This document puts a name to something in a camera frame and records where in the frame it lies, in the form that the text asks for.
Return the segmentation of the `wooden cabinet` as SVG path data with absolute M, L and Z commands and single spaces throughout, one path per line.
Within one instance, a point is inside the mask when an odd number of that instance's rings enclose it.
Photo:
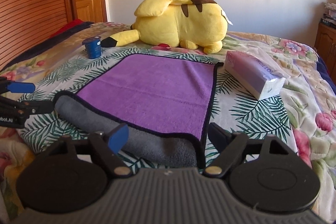
M 335 28 L 323 23 L 318 24 L 314 49 L 326 64 L 331 80 L 335 83 Z

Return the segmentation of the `purple and grey towel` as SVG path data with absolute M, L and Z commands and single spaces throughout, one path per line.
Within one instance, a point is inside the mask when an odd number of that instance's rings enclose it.
M 78 90 L 58 92 L 55 110 L 88 133 L 127 124 L 129 137 L 123 150 L 146 160 L 204 168 L 221 66 L 219 61 L 132 54 Z

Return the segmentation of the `yellow plush toy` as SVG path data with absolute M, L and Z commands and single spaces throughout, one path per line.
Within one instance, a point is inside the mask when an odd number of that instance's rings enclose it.
M 159 46 L 203 48 L 207 55 L 223 47 L 232 22 L 214 0 L 144 0 L 134 12 L 131 29 L 101 41 L 105 48 L 121 47 L 138 40 Z

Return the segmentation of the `floral bed blanket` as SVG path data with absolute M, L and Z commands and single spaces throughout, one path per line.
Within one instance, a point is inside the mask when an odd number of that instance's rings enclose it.
M 315 171 L 321 182 L 314 212 L 327 222 L 335 221 L 335 84 L 317 53 L 309 46 L 273 36 L 228 32 L 222 49 L 213 55 L 201 50 L 154 47 L 135 42 L 103 50 L 88 59 L 82 41 L 106 37 L 127 29 L 122 23 L 95 23 L 75 32 L 43 53 L 24 57 L 1 70 L 1 76 L 34 83 L 33 94 L 12 94 L 13 100 L 46 100 L 61 90 L 76 91 L 86 80 L 103 73 L 124 57 L 142 53 L 215 64 L 228 51 L 241 51 L 258 59 L 271 57 L 288 74 L 279 96 L 258 101 L 223 68 L 218 69 L 210 120 L 227 131 L 246 132 L 262 139 L 277 135 Z

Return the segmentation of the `stack of folded linens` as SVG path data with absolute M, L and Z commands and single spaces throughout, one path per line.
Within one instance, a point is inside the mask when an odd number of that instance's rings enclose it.
M 324 4 L 324 13 L 320 22 L 328 27 L 335 28 L 336 26 L 336 4 L 326 2 Z

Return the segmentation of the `dark blue red blanket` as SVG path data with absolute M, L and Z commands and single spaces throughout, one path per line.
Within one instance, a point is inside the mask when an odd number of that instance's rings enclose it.
M 68 39 L 72 35 L 76 34 L 79 31 L 85 30 L 89 28 L 93 22 L 84 22 L 80 19 L 75 19 L 70 23 L 67 23 L 54 34 L 52 34 L 47 40 L 41 42 L 40 44 L 33 46 L 29 50 L 21 53 L 18 57 L 7 63 L 3 69 L 7 69 L 8 67 L 19 63 L 21 61 L 28 60 L 30 58 L 36 57 L 46 50 L 51 49 L 52 47 L 58 45 L 63 42 L 65 39 Z

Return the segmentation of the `blue cup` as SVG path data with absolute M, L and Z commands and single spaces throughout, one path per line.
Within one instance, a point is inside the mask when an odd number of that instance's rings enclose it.
M 82 41 L 89 59 L 96 59 L 101 56 L 101 37 L 92 36 Z

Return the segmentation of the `leaf pattern cloth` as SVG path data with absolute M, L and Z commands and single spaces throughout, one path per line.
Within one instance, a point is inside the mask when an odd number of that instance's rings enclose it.
M 54 101 L 56 109 L 32 115 L 19 135 L 39 153 L 63 135 L 84 139 L 125 123 L 121 157 L 133 169 L 208 165 L 218 154 L 207 134 L 212 122 L 252 139 L 275 135 L 296 149 L 282 98 L 257 100 L 224 60 L 137 47 L 94 60 L 78 53 L 22 97 Z

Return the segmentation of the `purple tissue pack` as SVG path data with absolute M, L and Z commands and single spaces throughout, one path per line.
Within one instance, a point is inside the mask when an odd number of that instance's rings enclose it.
M 274 60 L 260 60 L 241 51 L 228 51 L 224 68 L 257 100 L 279 95 L 285 80 L 290 78 Z

